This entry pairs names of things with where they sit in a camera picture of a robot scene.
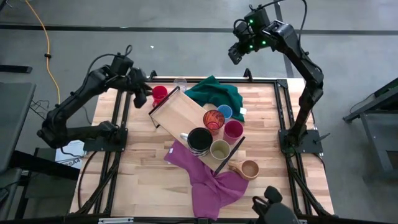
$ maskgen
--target mug handle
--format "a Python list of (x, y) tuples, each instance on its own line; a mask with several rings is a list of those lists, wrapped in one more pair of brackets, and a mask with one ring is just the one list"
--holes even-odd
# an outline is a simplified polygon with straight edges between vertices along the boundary
[(182, 138), (182, 139), (188, 141), (188, 134), (187, 134), (187, 133), (181, 133), (181, 134), (180, 134), (180, 138)]

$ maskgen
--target cable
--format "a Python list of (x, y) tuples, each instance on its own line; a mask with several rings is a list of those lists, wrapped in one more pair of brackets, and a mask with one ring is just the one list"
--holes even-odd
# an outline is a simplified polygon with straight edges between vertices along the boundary
[(92, 155), (87, 159), (86, 164), (83, 167), (83, 170), (81, 171), (80, 180), (79, 180), (79, 184), (78, 184), (78, 187), (77, 187), (77, 204), (79, 206), (79, 209), (81, 209), (81, 197), (80, 197), (81, 182), (82, 182), (83, 176), (84, 176), (84, 174), (86, 172), (87, 165), (90, 163), (90, 161), (92, 160), (92, 158), (94, 157), (94, 155), (96, 153), (97, 153), (96, 151), (92, 153)]
[[(33, 102), (33, 104), (30, 105), (30, 106), (37, 106), (35, 110), (37, 110), (37, 108), (39, 108), (39, 107), (42, 108), (42, 109), (45, 110), (45, 111), (48, 111), (48, 109), (49, 109), (49, 104), (50, 104), (49, 100), (38, 100), (37, 102), (35, 102), (34, 100), (32, 100), (32, 102)], [(46, 103), (47, 103), (46, 108), (44, 108), (44, 107), (42, 106), (41, 102), (46, 102)]]
[(326, 166), (325, 166), (325, 162), (323, 161), (322, 157), (319, 156), (317, 153), (313, 153), (314, 156), (318, 157), (318, 159), (321, 161), (322, 165), (323, 165), (323, 170), (326, 171)]
[(353, 110), (353, 108), (354, 108), (355, 106), (358, 106), (360, 103), (363, 103), (364, 101), (366, 101), (367, 99), (369, 99), (369, 97), (371, 97), (372, 95), (373, 95), (373, 93), (371, 93), (369, 96), (367, 96), (364, 100), (362, 100), (362, 101), (360, 101), (360, 102), (354, 104), (354, 106), (352, 106), (352, 107), (349, 109), (349, 113), (352, 113), (352, 110)]
[(82, 108), (84, 109), (84, 111), (85, 111), (85, 113), (86, 113), (87, 122), (88, 122), (90, 125), (93, 124), (93, 123), (91, 123), (90, 119), (88, 119), (87, 109), (86, 109), (84, 106), (82, 106)]
[(30, 109), (32, 109), (32, 111), (37, 114), (38, 116), (40, 116), (43, 120), (45, 120), (45, 118), (39, 113), (37, 112), (35, 109), (33, 109), (31, 106), (29, 107)]
[(30, 5), (29, 1), (28, 1), (28, 0), (25, 0), (25, 2), (26, 2), (26, 4), (29, 6), (30, 10), (32, 10), (32, 12), (33, 12), (33, 14), (35, 15), (35, 17), (37, 18), (37, 20), (40, 22), (40, 25), (42, 26), (43, 31), (44, 31), (44, 34), (45, 34), (45, 38), (47, 39), (47, 53), (44, 54), (44, 57), (45, 57), (46, 64), (47, 64), (47, 72), (49, 73), (49, 75), (50, 75), (52, 81), (53, 81), (54, 84), (55, 84), (55, 87), (57, 88), (58, 104), (60, 104), (60, 102), (61, 102), (61, 99), (60, 99), (60, 89), (59, 89), (59, 87), (58, 87), (57, 81), (55, 81), (53, 75), (51, 74), (50, 65), (49, 65), (49, 64), (50, 64), (50, 58), (51, 58), (51, 55), (50, 55), (50, 39), (49, 39), (49, 35), (48, 35), (48, 33), (47, 33), (46, 29), (45, 29), (45, 26), (44, 26), (42, 20), (41, 20), (40, 17), (37, 15), (37, 13), (36, 13), (36, 11), (33, 9), (33, 7)]
[(234, 22), (234, 30), (236, 30), (236, 24), (237, 24), (239, 21), (244, 22), (244, 23), (246, 24), (246, 26), (248, 26), (248, 23), (247, 23), (244, 19), (236, 19), (235, 22)]
[(298, 46), (300, 46), (300, 47), (301, 47), (301, 33), (303, 32), (305, 20), (307, 18), (307, 11), (308, 11), (307, 1), (306, 0), (302, 0), (302, 1), (304, 3), (304, 16), (303, 16), (303, 21), (300, 26), (300, 33), (298, 34)]
[(269, 2), (269, 3), (267, 3), (267, 4), (263, 5), (263, 6), (258, 7), (258, 9), (264, 9), (265, 7), (268, 7), (268, 6), (273, 5), (273, 4), (277, 4), (278, 2), (281, 2), (281, 1), (285, 1), (285, 0), (277, 0), (277, 1)]
[(100, 55), (100, 56), (96, 57), (96, 58), (90, 63), (90, 65), (88, 66), (88, 70), (87, 70), (86, 75), (88, 75), (88, 74), (90, 73), (92, 66), (94, 65), (94, 63), (95, 63), (98, 59), (103, 58), (103, 57), (106, 57), (106, 56), (117, 57), (116, 54), (103, 54), (103, 55)]
[(61, 152), (62, 152), (62, 154), (64, 154), (64, 155), (69, 155), (69, 156), (73, 156), (73, 157), (79, 157), (79, 156), (76, 156), (76, 155), (74, 155), (74, 154), (72, 154), (72, 153), (64, 152), (64, 151), (63, 151), (63, 147), (61, 147)]

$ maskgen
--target wooden bowl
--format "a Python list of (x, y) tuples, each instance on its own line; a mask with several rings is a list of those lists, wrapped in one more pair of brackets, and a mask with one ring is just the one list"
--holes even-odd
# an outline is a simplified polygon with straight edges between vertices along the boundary
[(245, 180), (254, 180), (259, 175), (259, 165), (251, 160), (228, 162), (228, 168), (237, 172)]

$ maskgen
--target wooden tabletop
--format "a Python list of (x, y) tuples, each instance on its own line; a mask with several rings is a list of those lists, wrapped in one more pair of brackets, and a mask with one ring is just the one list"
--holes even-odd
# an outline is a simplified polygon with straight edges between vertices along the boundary
[[(299, 111), (299, 96), (304, 82), (301, 78), (289, 78), (290, 99), (295, 116)], [(168, 91), (174, 89), (173, 83), (164, 85)], [(267, 186), (279, 189), (283, 203), (292, 208), (289, 181), (284, 156), (280, 152), (277, 131), (279, 119), (275, 102), (274, 87), (270, 84), (234, 84), (243, 96), (243, 107), (248, 110), (244, 116), (245, 141), (236, 153), (235, 160), (251, 159), (260, 167), (256, 180), (249, 183), (244, 196), (237, 202), (221, 209), (220, 218), (257, 218), (252, 210), (253, 196), (263, 197)], [(284, 94), (280, 90), (284, 114), (287, 114)], [(93, 125), (111, 120), (116, 90), (108, 90), (99, 96)], [(127, 128), (129, 135), (126, 150), (122, 154), (118, 170), (118, 180), (114, 193), (112, 216), (129, 217), (193, 217), (191, 186), (185, 170), (168, 164), (164, 156), (174, 138), (162, 127), (155, 129), (148, 112), (152, 109), (153, 99), (136, 109), (131, 103)], [(119, 112), (119, 122), (123, 107)], [(310, 117), (308, 128), (313, 127)], [(81, 183), (81, 199), (88, 200), (98, 185), (104, 153), (97, 153), (87, 167)], [(317, 200), (330, 213), (333, 213), (328, 184), (322, 163), (311, 154), (303, 154), (303, 164), (308, 188)], [(302, 192), (298, 189), (300, 208), (304, 210)], [(106, 203), (108, 189), (104, 190), (103, 206)], [(77, 188), (73, 198), (71, 212), (77, 211)]]

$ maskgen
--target yellow cable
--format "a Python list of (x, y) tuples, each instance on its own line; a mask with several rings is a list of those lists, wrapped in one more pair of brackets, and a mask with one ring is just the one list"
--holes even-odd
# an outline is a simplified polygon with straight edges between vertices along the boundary
[[(44, 26), (42, 20), (40, 19), (40, 17), (37, 15), (37, 13), (35, 12), (35, 10), (33, 9), (33, 7), (30, 5), (29, 1), (28, 1), (28, 0), (25, 0), (25, 2), (26, 2), (26, 4), (30, 7), (30, 10), (32, 10), (33, 14), (35, 14), (37, 20), (39, 20), (40, 24), (41, 24), (42, 27), (43, 27), (45, 37), (47, 38), (47, 54), (50, 54), (50, 39), (49, 39), (49, 35), (48, 35), (47, 31), (45, 30), (45, 26)], [(51, 79), (52, 79), (52, 81), (54, 82), (55, 87), (57, 88), (58, 104), (60, 104), (60, 89), (59, 89), (59, 87), (58, 87), (57, 81), (55, 81), (54, 77), (53, 77), (52, 74), (51, 74), (50, 66), (49, 66), (49, 60), (50, 60), (50, 59), (49, 59), (48, 57), (46, 57), (45, 59), (46, 59), (46, 61), (47, 61), (47, 72), (48, 72), (49, 75), (51, 76)]]

